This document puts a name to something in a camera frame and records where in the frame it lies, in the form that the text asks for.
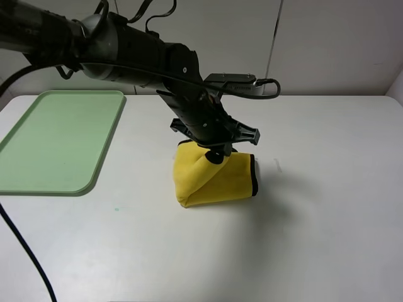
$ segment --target white table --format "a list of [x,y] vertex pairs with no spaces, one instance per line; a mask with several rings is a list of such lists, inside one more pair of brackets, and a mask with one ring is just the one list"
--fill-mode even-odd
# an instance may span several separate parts
[[[34,99],[0,113],[0,138]],[[0,196],[59,301],[403,301],[403,108],[380,96],[224,106],[261,131],[257,147],[236,145],[258,158],[252,202],[180,207],[182,136],[157,96],[128,97],[89,194]],[[3,221],[0,301],[49,301]]]

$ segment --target green tray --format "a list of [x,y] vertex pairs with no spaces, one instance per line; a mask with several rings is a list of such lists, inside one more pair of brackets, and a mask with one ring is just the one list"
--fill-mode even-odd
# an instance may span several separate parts
[[0,194],[90,191],[124,104],[120,91],[39,95],[0,143]]

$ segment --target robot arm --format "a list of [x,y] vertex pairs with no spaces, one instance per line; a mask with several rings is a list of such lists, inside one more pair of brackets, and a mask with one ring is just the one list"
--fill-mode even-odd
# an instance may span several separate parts
[[[63,61],[70,69],[66,74],[57,67],[64,79],[83,70],[93,79],[153,88],[178,116],[171,128],[216,153],[229,155],[232,143],[256,145],[259,141],[257,129],[225,112],[220,102],[222,94],[122,64],[80,64],[85,59],[129,62],[203,83],[196,52],[180,43],[165,43],[152,31],[128,26],[128,19],[108,12],[107,0],[102,0],[95,14],[82,21],[68,20],[18,0],[0,0],[0,48],[23,53],[32,65]],[[259,81],[250,75],[222,77],[209,82],[225,87],[232,82]]]

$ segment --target black trim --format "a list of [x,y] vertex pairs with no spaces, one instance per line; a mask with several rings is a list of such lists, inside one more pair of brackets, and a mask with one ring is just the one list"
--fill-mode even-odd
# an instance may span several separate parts
[[207,151],[205,154],[206,159],[212,164],[219,165],[224,161],[224,154],[220,154],[214,151]]
[[251,154],[251,179],[252,179],[252,196],[256,196],[259,191],[258,179],[256,178],[254,155]]
[[183,140],[182,142],[178,143],[178,146],[182,145],[183,143],[190,143],[190,142],[192,142],[192,140]]

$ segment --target yellow towel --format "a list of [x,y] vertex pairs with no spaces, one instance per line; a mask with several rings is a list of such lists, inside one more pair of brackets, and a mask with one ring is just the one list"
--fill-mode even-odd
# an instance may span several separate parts
[[185,208],[248,198],[258,192],[253,154],[232,152],[219,163],[195,142],[179,143],[174,163],[176,198]]

